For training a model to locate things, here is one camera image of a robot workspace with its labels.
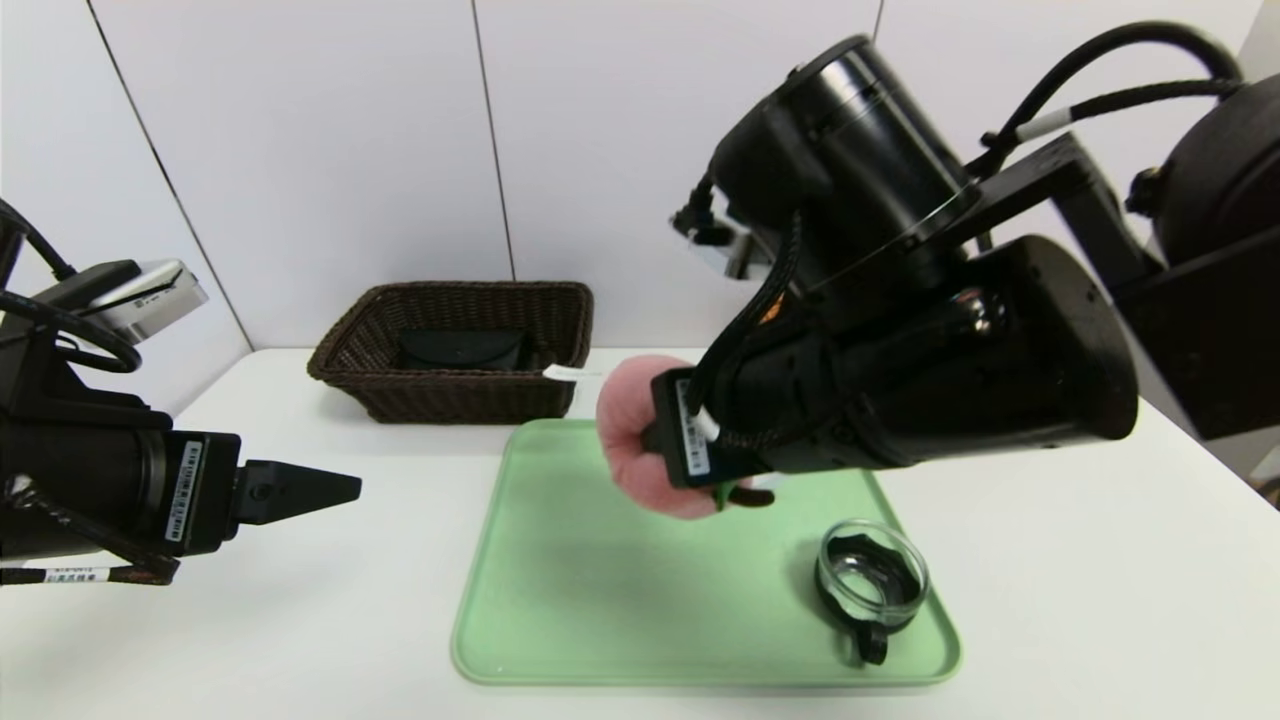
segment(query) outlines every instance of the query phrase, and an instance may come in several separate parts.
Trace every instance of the pink stuffed toy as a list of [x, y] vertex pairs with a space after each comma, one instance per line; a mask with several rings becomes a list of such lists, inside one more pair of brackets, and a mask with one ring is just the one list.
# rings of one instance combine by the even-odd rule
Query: pink stuffed toy
[[[649, 383], [653, 378], [689, 363], [666, 355], [641, 355], [618, 365], [605, 380], [595, 405], [596, 432], [609, 461], [613, 482], [641, 507], [673, 518], [694, 520], [716, 512], [709, 491], [671, 487], [662, 455], [645, 452], [641, 434], [657, 418]], [[736, 488], [731, 502], [764, 505], [772, 493]]]

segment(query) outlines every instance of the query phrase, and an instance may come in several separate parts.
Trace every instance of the white table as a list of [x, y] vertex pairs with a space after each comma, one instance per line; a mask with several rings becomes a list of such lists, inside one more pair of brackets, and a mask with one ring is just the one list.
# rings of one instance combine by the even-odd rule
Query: white table
[[[170, 588], [5, 588], [0, 717], [1280, 716], [1280, 515], [1147, 405], [1124, 442], [882, 474], [965, 642], [942, 685], [472, 685], [449, 635], [511, 429], [376, 425], [307, 378], [308, 356], [246, 357], [179, 427], [361, 475], [364, 497], [244, 527]], [[598, 389], [581, 383], [571, 415]]]

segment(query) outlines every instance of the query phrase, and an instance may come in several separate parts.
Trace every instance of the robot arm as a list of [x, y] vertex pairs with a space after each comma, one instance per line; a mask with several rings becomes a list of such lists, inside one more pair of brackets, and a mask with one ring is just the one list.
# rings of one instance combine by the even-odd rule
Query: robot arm
[[[1091, 59], [1142, 41], [1194, 53], [1213, 78], [1034, 118]], [[1001, 170], [1055, 126], [1187, 94], [1225, 100], [1128, 204], [1155, 220], [1164, 259], [1134, 241], [1070, 135]], [[1064, 59], [961, 167], [867, 38], [836, 45], [730, 131], [673, 219], [694, 242], [731, 243], [709, 217], [718, 186], [774, 263], [695, 370], [654, 380], [649, 446], [672, 484], [708, 487], [1119, 439], [1138, 407], [1121, 318], [1206, 437], [1280, 423], [1280, 350], [1257, 338], [1280, 301], [1280, 209], [1267, 200], [1280, 188], [1277, 128], [1280, 77], [1244, 86], [1199, 32], [1139, 23]], [[1043, 237], [965, 251], [1046, 201], [1105, 292]], [[762, 323], [780, 296], [783, 311]]]
[[[24, 241], [59, 281], [29, 299], [3, 290]], [[216, 551], [242, 523], [360, 496], [358, 478], [257, 460], [238, 466], [238, 436], [174, 430], [168, 414], [132, 395], [92, 389], [73, 370], [136, 370], [133, 346], [205, 300], [177, 260], [77, 272], [0, 201], [0, 560], [108, 550], [128, 562], [4, 568], [0, 584], [169, 584], [177, 557]]]

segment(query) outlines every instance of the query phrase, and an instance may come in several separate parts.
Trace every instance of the green tray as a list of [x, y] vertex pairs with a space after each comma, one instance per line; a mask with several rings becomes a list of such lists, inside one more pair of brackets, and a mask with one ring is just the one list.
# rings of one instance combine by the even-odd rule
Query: green tray
[[813, 587], [818, 543], [845, 518], [897, 520], [864, 471], [794, 478], [764, 510], [698, 521], [632, 505], [589, 420], [539, 420], [511, 437], [453, 630], [463, 676], [509, 685], [938, 683], [960, 638], [937, 592], [890, 638], [882, 666]]

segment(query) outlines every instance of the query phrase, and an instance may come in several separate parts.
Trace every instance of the white tag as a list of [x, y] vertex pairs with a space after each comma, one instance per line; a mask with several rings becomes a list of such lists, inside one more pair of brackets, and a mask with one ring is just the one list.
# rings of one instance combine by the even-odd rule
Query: white tag
[[564, 365], [548, 365], [543, 370], [543, 377], [549, 380], [559, 380], [562, 383], [576, 383], [586, 378], [599, 378], [603, 373], [598, 370], [584, 370], [581, 368], [566, 368]]
[[689, 380], [676, 380], [676, 400], [680, 406], [680, 425], [685, 429], [685, 465], [689, 466], [690, 475], [705, 475], [712, 471], [712, 460], [707, 455], [707, 438], [694, 424], [692, 415], [689, 414], [689, 405], [685, 402], [685, 393], [689, 392]]
[[173, 488], [173, 507], [169, 510], [169, 525], [164, 533], [164, 539], [169, 542], [182, 542], [182, 533], [187, 529], [191, 492], [196, 487], [196, 470], [200, 469], [200, 456], [204, 454], [205, 445], [200, 442], [188, 442], [182, 450], [178, 484]]
[[45, 570], [46, 583], [105, 583], [110, 568], [50, 568]]

